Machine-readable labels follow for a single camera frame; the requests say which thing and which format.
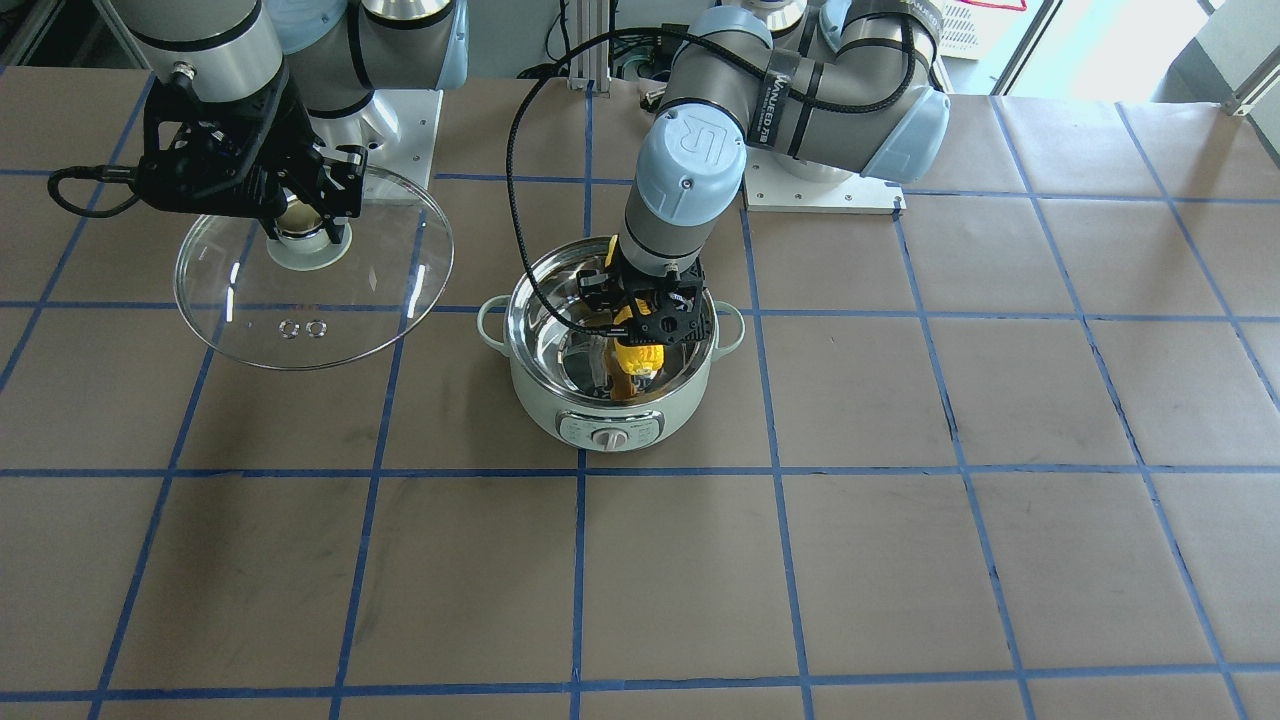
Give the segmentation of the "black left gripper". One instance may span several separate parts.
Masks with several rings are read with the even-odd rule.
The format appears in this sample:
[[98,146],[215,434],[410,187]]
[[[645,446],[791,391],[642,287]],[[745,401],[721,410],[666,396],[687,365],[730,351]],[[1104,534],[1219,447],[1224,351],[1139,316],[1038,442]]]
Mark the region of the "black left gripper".
[[699,260],[684,272],[649,275],[613,250],[602,269],[579,275],[579,295],[605,314],[603,334],[623,346],[699,343],[713,334],[716,318],[704,281]]

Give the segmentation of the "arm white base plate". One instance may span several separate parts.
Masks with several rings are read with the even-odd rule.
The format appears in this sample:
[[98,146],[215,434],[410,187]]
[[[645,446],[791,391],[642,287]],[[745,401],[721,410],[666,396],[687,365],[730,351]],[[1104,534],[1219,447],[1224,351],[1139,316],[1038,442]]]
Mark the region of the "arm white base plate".
[[906,206],[897,184],[763,149],[749,150],[744,187],[751,211],[883,215]]
[[378,90],[357,111],[337,118],[312,114],[310,120],[326,154],[360,145],[370,165],[428,188],[444,96],[435,90]]

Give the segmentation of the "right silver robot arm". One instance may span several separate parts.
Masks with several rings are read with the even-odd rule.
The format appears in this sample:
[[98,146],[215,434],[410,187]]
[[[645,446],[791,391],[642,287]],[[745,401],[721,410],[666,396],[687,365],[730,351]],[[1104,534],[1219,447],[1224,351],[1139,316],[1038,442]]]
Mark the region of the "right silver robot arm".
[[380,90],[460,87],[465,1],[116,1],[156,77],[131,187],[160,211],[251,218],[279,238],[297,200],[330,243],[360,214],[369,152],[342,138]]

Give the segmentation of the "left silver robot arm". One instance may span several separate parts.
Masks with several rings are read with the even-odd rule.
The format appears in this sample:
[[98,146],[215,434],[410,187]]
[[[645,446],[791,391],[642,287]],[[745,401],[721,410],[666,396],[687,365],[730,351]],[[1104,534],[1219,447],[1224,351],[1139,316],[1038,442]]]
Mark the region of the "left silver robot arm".
[[637,154],[617,240],[579,278],[620,345],[708,337],[700,252],[739,192],[750,149],[910,184],[932,167],[950,100],[932,70],[943,14],[933,1],[837,3],[835,53],[785,47],[744,6],[690,26]]

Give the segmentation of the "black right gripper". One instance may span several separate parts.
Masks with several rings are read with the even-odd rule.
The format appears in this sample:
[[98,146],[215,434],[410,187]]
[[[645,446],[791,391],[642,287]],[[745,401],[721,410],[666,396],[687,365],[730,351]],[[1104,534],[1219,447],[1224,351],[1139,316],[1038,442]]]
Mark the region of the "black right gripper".
[[289,76],[229,102],[200,101],[189,81],[173,76],[145,102],[132,188],[161,211],[253,218],[273,241],[293,193],[339,245],[346,220],[360,214],[367,149],[339,145],[343,158],[329,158],[316,141]]

